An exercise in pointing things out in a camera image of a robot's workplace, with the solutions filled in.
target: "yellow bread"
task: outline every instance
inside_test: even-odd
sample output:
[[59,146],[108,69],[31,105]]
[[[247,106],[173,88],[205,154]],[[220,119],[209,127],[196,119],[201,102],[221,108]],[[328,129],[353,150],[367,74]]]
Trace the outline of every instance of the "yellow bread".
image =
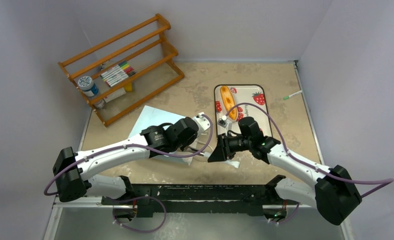
[[[231,90],[227,86],[220,87],[220,96],[222,97],[223,105],[225,106],[226,112],[228,112],[233,106],[235,106],[234,96],[232,95]],[[237,119],[237,108],[234,108],[229,113],[229,117],[234,121]]]

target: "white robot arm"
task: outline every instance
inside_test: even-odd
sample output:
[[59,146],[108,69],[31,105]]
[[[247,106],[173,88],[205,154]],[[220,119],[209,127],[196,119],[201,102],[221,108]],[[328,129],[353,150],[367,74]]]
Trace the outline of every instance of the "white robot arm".
[[[129,139],[98,149],[73,152],[71,147],[65,148],[53,168],[58,190],[56,193],[61,202],[70,202],[85,195],[118,199],[133,192],[128,178],[98,173],[131,161],[171,153],[178,148],[183,150],[207,131],[211,127],[210,123],[211,120],[204,113],[199,113],[175,124],[150,126]],[[228,132],[218,136],[217,147],[208,158],[209,163],[228,161],[236,152],[250,151],[255,158],[280,167],[304,182],[294,182],[278,175],[268,183],[270,189],[274,190],[271,194],[317,208],[325,219],[335,225],[340,224],[360,204],[361,197],[354,184],[336,181],[317,171],[322,169],[337,177],[351,179],[344,168],[330,168],[292,151],[285,152],[278,140],[263,135],[252,117],[242,118],[238,125],[240,135]],[[289,154],[298,157],[306,165],[296,162]]]

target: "paint jar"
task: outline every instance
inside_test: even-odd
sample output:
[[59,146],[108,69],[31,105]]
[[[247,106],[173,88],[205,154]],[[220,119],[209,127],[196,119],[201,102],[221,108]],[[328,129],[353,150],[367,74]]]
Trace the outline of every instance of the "paint jar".
[[[98,87],[94,80],[90,76],[83,76],[78,80],[78,86],[82,90],[83,94],[88,97],[96,97],[98,95]],[[99,100],[94,106],[98,109],[102,109],[105,105],[104,100]]]
[[78,81],[78,86],[88,97],[93,97],[98,94],[98,87],[90,76],[81,77]]

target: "white wall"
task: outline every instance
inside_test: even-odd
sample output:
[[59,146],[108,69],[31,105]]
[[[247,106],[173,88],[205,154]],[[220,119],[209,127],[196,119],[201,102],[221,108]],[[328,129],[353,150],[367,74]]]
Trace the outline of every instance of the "white wall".
[[43,237],[54,200],[44,187],[89,114],[57,65],[90,46],[69,4],[0,0],[1,240]]
[[[394,177],[394,0],[333,1],[299,72],[325,163]],[[358,239],[394,239],[394,183],[350,216]]]
[[332,0],[71,2],[92,45],[160,13],[171,23],[177,60],[242,62],[299,59]]

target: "colored marker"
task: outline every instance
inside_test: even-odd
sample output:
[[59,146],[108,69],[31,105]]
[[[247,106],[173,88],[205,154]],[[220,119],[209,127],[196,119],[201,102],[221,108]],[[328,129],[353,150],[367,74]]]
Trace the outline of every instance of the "colored marker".
[[302,93],[302,92],[303,92],[302,90],[300,90],[300,91],[298,91],[298,92],[295,92],[295,93],[293,93],[293,94],[291,94],[291,95],[289,95],[289,96],[284,97],[284,100],[287,100],[287,99],[289,99],[289,98],[292,98],[293,96],[298,95],[298,94],[300,94],[300,93]]

